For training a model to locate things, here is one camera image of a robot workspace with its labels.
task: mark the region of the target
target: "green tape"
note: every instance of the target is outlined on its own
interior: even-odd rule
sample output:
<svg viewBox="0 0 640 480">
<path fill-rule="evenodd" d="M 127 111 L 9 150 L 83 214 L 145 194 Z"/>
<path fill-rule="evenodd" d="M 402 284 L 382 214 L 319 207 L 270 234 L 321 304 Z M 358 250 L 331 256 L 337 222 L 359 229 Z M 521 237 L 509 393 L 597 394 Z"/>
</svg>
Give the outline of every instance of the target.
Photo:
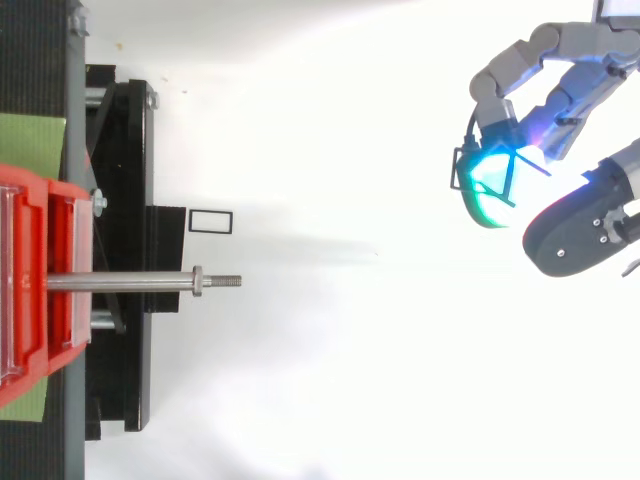
<svg viewBox="0 0 640 480">
<path fill-rule="evenodd" d="M 0 114 L 0 163 L 57 179 L 65 127 L 64 118 Z M 47 380 L 0 409 L 0 420 L 42 422 Z"/>
<path fill-rule="evenodd" d="M 0 420 L 41 422 L 47 399 L 47 380 L 47 377 L 44 377 L 28 393 L 0 409 Z"/>
<path fill-rule="evenodd" d="M 66 120 L 0 114 L 0 163 L 58 178 Z"/>
</svg>

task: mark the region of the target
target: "metal rod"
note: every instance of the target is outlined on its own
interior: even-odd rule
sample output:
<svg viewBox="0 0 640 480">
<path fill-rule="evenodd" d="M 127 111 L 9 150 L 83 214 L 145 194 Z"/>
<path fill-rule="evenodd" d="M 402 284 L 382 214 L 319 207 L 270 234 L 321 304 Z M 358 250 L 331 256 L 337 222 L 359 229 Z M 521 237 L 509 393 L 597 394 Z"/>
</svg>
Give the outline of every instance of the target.
<svg viewBox="0 0 640 480">
<path fill-rule="evenodd" d="M 115 330 L 116 322 L 109 310 L 94 310 L 91 312 L 92 330 Z"/>
<path fill-rule="evenodd" d="M 201 267 L 193 272 L 92 272 L 51 274 L 50 291 L 66 292 L 179 292 L 202 295 L 205 287 L 240 287 L 240 276 L 203 275 Z"/>
<path fill-rule="evenodd" d="M 87 87 L 84 98 L 85 105 L 90 108 L 98 108 L 106 92 L 106 88 Z"/>
</svg>

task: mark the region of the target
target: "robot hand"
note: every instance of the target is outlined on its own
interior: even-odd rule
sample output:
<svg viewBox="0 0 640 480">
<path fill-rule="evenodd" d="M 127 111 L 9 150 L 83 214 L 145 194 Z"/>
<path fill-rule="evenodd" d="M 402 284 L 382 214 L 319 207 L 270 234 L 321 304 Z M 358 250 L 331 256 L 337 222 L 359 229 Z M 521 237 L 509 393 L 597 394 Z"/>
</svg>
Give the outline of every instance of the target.
<svg viewBox="0 0 640 480">
<path fill-rule="evenodd" d="M 574 65 L 545 105 L 518 121 L 505 97 L 541 71 L 544 60 Z M 495 57 L 471 82 L 477 105 L 454 153 L 451 187 L 461 191 L 472 218 L 488 228 L 508 226 L 523 201 L 521 184 L 536 185 L 527 193 L 543 196 L 540 180 L 553 176 L 548 164 L 564 159 L 589 114 L 639 65 L 640 1 L 623 0 L 595 0 L 591 23 L 541 25 L 528 42 Z M 546 275 L 582 272 L 640 239 L 640 216 L 623 210 L 640 199 L 640 140 L 583 174 L 581 185 L 554 200 L 524 235 L 525 252 Z"/>
</svg>

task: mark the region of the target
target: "red plastic container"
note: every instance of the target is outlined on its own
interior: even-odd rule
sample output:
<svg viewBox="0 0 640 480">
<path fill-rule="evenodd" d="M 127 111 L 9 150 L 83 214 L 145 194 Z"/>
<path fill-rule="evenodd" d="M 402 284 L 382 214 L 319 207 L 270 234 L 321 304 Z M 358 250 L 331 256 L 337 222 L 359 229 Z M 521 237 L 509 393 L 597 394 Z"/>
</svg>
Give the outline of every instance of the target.
<svg viewBox="0 0 640 480">
<path fill-rule="evenodd" d="M 0 408 L 90 340 L 91 294 L 47 294 L 47 272 L 91 271 L 89 194 L 0 165 Z"/>
<path fill-rule="evenodd" d="M 90 272 L 93 263 L 93 204 L 68 183 L 49 182 L 51 273 Z M 91 293 L 50 292 L 49 374 L 75 359 L 91 340 Z"/>
<path fill-rule="evenodd" d="M 49 372 L 49 182 L 0 165 L 0 407 Z"/>
</svg>

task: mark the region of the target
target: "white surface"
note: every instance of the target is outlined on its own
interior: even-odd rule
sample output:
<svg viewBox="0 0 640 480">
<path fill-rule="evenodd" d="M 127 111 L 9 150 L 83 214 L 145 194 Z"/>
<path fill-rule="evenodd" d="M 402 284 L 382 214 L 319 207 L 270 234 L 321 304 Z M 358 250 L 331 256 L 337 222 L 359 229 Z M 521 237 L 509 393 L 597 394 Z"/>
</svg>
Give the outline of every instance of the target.
<svg viewBox="0 0 640 480">
<path fill-rule="evenodd" d="M 231 231 L 231 213 L 191 212 L 191 230 L 213 233 Z"/>
<path fill-rule="evenodd" d="M 606 0 L 602 6 L 604 17 L 640 16 L 638 0 Z"/>
<path fill-rule="evenodd" d="M 105 425 L 87 478 L 640 476 L 634 251 L 543 278 L 448 189 L 472 76 L 588 2 L 88 3 L 89 61 L 162 96 L 156 202 L 235 213 L 231 236 L 187 234 L 184 265 L 244 285 L 156 316 L 151 422 Z M 571 160 L 638 135 L 638 82 Z"/>
</svg>

